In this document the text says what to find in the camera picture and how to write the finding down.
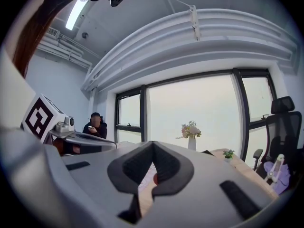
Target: ceiling light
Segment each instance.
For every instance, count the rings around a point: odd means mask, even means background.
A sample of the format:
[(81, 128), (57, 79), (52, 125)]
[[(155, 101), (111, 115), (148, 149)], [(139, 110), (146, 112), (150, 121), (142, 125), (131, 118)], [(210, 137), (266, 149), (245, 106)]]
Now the ceiling light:
[(88, 0), (85, 0), (85, 1), (77, 0), (70, 16), (68, 17), (68, 20), (66, 23), (67, 29), (69, 29), (69, 30), (73, 29), (73, 27), (76, 23), (76, 20), (77, 20), (79, 14), (81, 13), (81, 10), (84, 8), (84, 6), (86, 5), (87, 2), (88, 2)]

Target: window frame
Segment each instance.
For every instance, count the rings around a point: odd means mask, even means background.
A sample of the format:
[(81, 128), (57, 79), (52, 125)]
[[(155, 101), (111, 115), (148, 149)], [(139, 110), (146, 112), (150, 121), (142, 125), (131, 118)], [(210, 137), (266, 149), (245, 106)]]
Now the window frame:
[[(115, 102), (115, 142), (117, 143), (117, 130), (125, 130), (130, 132), (137, 132), (142, 134), (142, 142), (147, 141), (147, 100), (146, 100), (146, 89), (162, 86), (166, 84), (176, 83), (180, 81), (202, 78), (202, 77), (210, 77), (210, 76), (220, 76), (220, 75), (233, 75), (236, 80), (237, 94), (239, 94), (239, 100), (241, 104), (241, 114), (243, 119), (243, 136), (242, 136), (242, 147), (241, 147), (241, 155), (240, 158), (245, 161), (247, 150), (248, 150), (248, 142), (249, 142), (249, 130), (259, 128), (266, 125), (265, 119), (258, 120), (254, 122), (250, 122), (250, 114), (249, 114), (249, 104), (248, 98), (246, 94), (246, 89), (243, 83), (243, 78), (254, 78), (254, 77), (265, 77), (267, 78), (268, 85), (270, 87), (270, 92), (273, 100), (277, 99), (276, 90), (271, 78), (271, 75), (268, 69), (243, 69), (243, 68), (233, 68), (233, 69), (225, 69), (225, 70), (217, 70), (217, 71), (209, 71), (203, 73), (196, 73), (190, 75), (184, 75), (179, 77), (174, 77), (162, 81), (158, 81), (148, 85), (142, 85), (141, 87), (137, 87), (132, 90), (128, 90), (116, 95)], [(128, 127), (118, 125), (119, 121), (119, 100), (131, 97), (134, 95), (140, 95), (140, 127)]]

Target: purple object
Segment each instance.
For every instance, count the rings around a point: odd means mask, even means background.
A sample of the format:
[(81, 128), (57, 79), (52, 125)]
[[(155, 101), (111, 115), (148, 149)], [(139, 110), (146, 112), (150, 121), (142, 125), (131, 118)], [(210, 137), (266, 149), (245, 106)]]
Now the purple object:
[[(269, 161), (264, 163), (264, 169), (267, 172), (267, 174), (271, 171), (273, 165), (274, 164)], [(274, 171), (274, 176), (275, 177), (277, 176), (277, 171)], [(289, 177), (290, 177), (290, 174), (289, 174), (289, 169), (288, 169), (287, 164), (282, 165), (279, 180), (273, 186), (273, 189), (277, 194), (281, 194), (288, 187)]]

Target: man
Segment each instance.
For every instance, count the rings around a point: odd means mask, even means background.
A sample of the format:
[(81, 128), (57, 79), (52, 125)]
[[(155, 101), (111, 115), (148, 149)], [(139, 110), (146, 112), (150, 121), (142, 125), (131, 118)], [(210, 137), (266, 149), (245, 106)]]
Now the man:
[(91, 115), (91, 120), (87, 125), (85, 125), (83, 133), (106, 139), (106, 123), (103, 122), (102, 117), (100, 117), (99, 113), (94, 112)]

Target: table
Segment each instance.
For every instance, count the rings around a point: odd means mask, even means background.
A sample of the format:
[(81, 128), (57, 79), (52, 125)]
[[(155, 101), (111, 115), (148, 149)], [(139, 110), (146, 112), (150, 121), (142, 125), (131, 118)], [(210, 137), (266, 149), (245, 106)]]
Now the table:
[[(222, 159), (224, 161), (223, 151), (228, 151), (228, 149), (218, 149), (210, 151), (215, 157)], [(248, 179), (253, 181), (255, 184), (260, 186), (268, 195), (275, 200), (278, 195), (277, 193), (268, 185), (254, 170), (252, 170), (247, 164), (245, 164), (239, 157), (233, 154), (232, 161), (230, 164), (235, 167), (240, 173), (246, 176)], [(141, 208), (142, 216), (144, 216), (149, 208), (153, 204), (152, 199), (152, 189), (156, 187), (156, 184), (152, 180), (148, 186), (139, 193), (139, 203)]]

